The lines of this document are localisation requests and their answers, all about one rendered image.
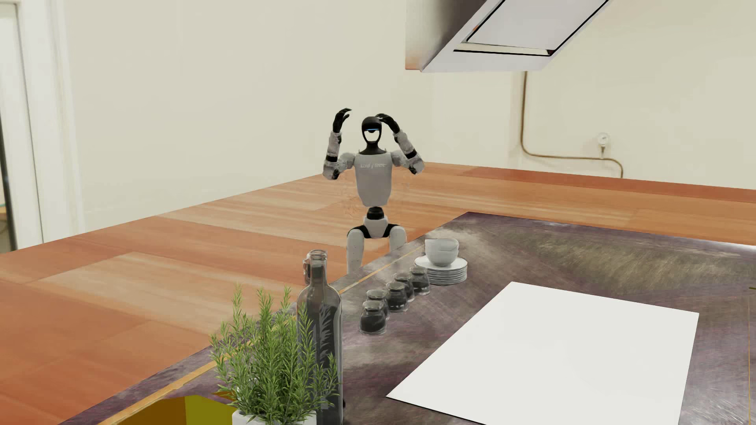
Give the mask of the white robot leg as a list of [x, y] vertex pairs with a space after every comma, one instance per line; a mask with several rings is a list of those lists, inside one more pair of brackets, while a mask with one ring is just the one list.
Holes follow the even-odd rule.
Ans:
[[389, 239], [389, 251], [399, 249], [408, 242], [404, 227], [396, 224], [389, 223], [383, 236]]
[[347, 274], [359, 270], [363, 264], [364, 241], [371, 235], [365, 225], [360, 225], [349, 230], [347, 234]]

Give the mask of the steel range hood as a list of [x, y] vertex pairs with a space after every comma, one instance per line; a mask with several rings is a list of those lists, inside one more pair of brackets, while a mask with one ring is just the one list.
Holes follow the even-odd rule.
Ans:
[[420, 72], [545, 67], [611, 0], [407, 0], [404, 67]]

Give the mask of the white flat cooktop panel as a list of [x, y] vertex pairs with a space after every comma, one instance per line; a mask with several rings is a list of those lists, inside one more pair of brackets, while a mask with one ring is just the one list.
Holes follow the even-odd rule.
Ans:
[[678, 425], [698, 318], [510, 282], [387, 396], [484, 425]]

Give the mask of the black robot head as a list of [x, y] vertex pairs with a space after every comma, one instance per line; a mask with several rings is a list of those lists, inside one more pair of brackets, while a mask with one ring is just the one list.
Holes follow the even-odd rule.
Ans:
[[383, 123], [376, 116], [369, 116], [363, 120], [361, 132], [366, 142], [366, 147], [359, 152], [361, 155], [381, 155], [385, 153], [385, 150], [379, 146], [382, 125]]

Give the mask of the stack of white plates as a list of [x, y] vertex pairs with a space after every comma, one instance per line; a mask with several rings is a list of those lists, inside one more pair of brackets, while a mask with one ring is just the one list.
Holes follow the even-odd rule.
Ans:
[[468, 261], [457, 257], [450, 265], [438, 266], [433, 264], [427, 256], [419, 256], [414, 259], [416, 266], [426, 269], [431, 285], [456, 285], [467, 279]]

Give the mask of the white plant pot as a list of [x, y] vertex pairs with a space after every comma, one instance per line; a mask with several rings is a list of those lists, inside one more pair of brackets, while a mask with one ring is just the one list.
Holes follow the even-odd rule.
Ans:
[[[282, 423], [278, 420], [267, 423], [261, 416], [242, 414], [240, 410], [235, 410], [232, 413], [232, 425], [282, 425]], [[305, 420], [297, 421], [290, 425], [317, 425], [316, 414], [312, 412]]]

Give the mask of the dark glass bottle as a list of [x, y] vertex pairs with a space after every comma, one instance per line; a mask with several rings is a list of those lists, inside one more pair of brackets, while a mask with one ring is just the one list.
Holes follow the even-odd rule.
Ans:
[[343, 420], [343, 309], [337, 290], [327, 282], [327, 252], [311, 250], [303, 260], [306, 287], [300, 292], [297, 309], [306, 309], [315, 338], [316, 360], [320, 365], [335, 365], [339, 384], [338, 395], [330, 395], [327, 401], [334, 403], [322, 414], [325, 417], [340, 417]]

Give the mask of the yellow box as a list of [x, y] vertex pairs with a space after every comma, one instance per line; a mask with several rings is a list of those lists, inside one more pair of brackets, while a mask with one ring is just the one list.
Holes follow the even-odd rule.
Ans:
[[117, 425], [232, 425], [235, 410], [220, 401], [188, 395], [156, 401]]

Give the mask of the white left robot leg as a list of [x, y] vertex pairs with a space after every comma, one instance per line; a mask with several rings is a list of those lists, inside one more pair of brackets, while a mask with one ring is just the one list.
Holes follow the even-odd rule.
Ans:
[[396, 224], [389, 223], [383, 236], [389, 239], [389, 251], [399, 249], [408, 242], [404, 227]]

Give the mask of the grey white robot torso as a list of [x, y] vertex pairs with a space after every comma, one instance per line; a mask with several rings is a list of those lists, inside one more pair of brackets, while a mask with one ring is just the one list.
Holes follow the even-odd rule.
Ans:
[[357, 154], [354, 170], [358, 196], [368, 208], [363, 225], [367, 227], [371, 238], [384, 237], [389, 224], [383, 207], [389, 202], [392, 191], [392, 158], [390, 152], [381, 155]]

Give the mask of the white door frame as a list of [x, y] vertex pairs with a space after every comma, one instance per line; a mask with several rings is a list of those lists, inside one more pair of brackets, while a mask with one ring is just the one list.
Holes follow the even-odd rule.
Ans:
[[12, 249], [84, 230], [63, 0], [0, 0], [0, 191]]

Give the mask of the green rosemary plant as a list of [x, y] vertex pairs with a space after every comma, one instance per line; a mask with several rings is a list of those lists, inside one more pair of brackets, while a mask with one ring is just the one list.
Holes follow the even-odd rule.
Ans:
[[278, 311], [269, 292], [260, 288], [256, 294], [254, 318], [243, 311], [243, 285], [236, 284], [232, 319], [210, 335], [219, 389], [232, 396], [232, 406], [248, 423], [299, 425], [339, 406], [335, 355], [317, 357], [316, 322], [308, 308], [288, 311], [289, 287]]

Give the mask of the white right robot leg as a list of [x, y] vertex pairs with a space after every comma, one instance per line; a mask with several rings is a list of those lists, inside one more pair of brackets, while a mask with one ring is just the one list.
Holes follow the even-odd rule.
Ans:
[[347, 274], [359, 270], [363, 264], [364, 241], [371, 235], [365, 225], [360, 225], [349, 230], [347, 234]]

